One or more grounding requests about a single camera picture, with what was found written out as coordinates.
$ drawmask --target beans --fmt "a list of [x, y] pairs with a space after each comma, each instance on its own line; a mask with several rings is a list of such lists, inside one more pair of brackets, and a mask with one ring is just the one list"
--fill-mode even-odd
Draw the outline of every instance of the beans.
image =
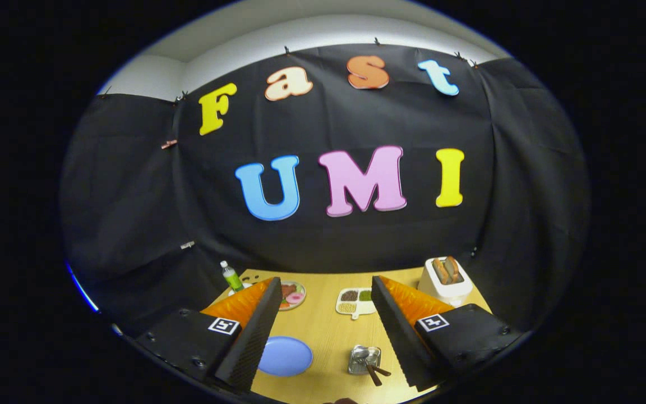
[[358, 299], [358, 291], [348, 291], [343, 294], [343, 296], [340, 297], [341, 301], [344, 302], [352, 302], [356, 301]]
[[344, 312], [344, 313], [352, 313], [356, 311], [356, 305], [355, 304], [339, 304], [338, 305], [338, 311]]

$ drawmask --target bread slice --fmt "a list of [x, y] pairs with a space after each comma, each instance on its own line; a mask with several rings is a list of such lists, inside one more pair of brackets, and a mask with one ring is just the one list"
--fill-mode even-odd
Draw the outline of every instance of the bread slice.
[[457, 282], [462, 282], [462, 277], [460, 276], [460, 269], [458, 268], [458, 264], [455, 261], [452, 256], [448, 256], [448, 258], [445, 259], [444, 263], [446, 272], [450, 275], [450, 283], [457, 283]]
[[440, 259], [438, 258], [433, 259], [433, 269], [435, 269], [435, 273], [438, 275], [438, 279], [440, 279], [440, 283], [448, 284], [450, 282], [450, 275], [448, 274], [448, 271], [444, 268], [443, 263], [440, 262]]

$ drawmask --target foam letter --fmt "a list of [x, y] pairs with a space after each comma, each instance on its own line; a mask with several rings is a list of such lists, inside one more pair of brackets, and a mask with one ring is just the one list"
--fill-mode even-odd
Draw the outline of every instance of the foam letter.
[[224, 85], [218, 90], [213, 90], [210, 93], [203, 95], [198, 100], [201, 105], [201, 136], [211, 133], [223, 126], [223, 120], [218, 117], [217, 112], [221, 116], [226, 115], [228, 112], [228, 97], [226, 95], [233, 95], [236, 93], [236, 85], [232, 82]]
[[390, 81], [382, 68], [385, 62], [378, 56], [356, 56], [348, 61], [348, 82], [354, 89], [382, 89]]
[[450, 71], [446, 67], [439, 66], [438, 62], [420, 62], [418, 63], [418, 67], [428, 72], [428, 76], [430, 76], [433, 85], [442, 94], [457, 95], [460, 92], [457, 85], [449, 84], [448, 82], [446, 75], [450, 76]]
[[377, 187], [376, 210], [398, 210], [408, 203], [400, 191], [400, 146], [381, 146], [370, 158], [366, 174], [345, 151], [331, 151], [323, 154], [318, 163], [328, 169], [331, 204], [326, 209], [330, 217], [343, 217], [353, 212], [353, 206], [345, 199], [348, 189], [352, 199], [365, 212], [370, 205], [372, 193]]
[[303, 95], [313, 88], [313, 83], [308, 81], [303, 67], [286, 67], [272, 74], [266, 80], [269, 87], [266, 89], [268, 100], [282, 100], [289, 95]]
[[460, 163], [465, 159], [465, 154], [458, 149], [439, 149], [435, 153], [435, 158], [443, 169], [440, 195], [435, 200], [435, 204], [439, 208], [462, 204]]
[[236, 178], [241, 181], [243, 198], [246, 200], [248, 211], [261, 220], [274, 221], [290, 217], [298, 210], [300, 197], [296, 182], [295, 166], [298, 156], [281, 156], [271, 161], [271, 167], [279, 172], [280, 187], [283, 189], [283, 200], [280, 204], [271, 205], [264, 197], [264, 186], [261, 184], [261, 174], [264, 166], [258, 163], [246, 164], [236, 169]]

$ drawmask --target white toaster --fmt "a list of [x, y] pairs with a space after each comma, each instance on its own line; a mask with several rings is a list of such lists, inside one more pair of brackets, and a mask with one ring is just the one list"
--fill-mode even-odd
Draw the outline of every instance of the white toaster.
[[[456, 260], [455, 263], [458, 266], [459, 273], [461, 274], [463, 281], [454, 284], [442, 284], [433, 268], [434, 259], [435, 258], [431, 258], [425, 261], [425, 268], [423, 268], [423, 274], [420, 278], [420, 283], [418, 284], [418, 290], [453, 307], [460, 307], [465, 299], [467, 299], [470, 292], [472, 292], [472, 282], [470, 281], [470, 277], [467, 276], [465, 270], [462, 269], [462, 266]], [[447, 257], [439, 256], [438, 259], [440, 259], [440, 261], [445, 261]]]

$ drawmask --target blue plate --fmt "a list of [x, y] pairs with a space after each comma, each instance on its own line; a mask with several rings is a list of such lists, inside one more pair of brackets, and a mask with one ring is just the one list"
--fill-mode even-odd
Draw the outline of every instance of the blue plate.
[[295, 376], [313, 363], [308, 345], [290, 337], [271, 337], [266, 342], [259, 369], [273, 376]]

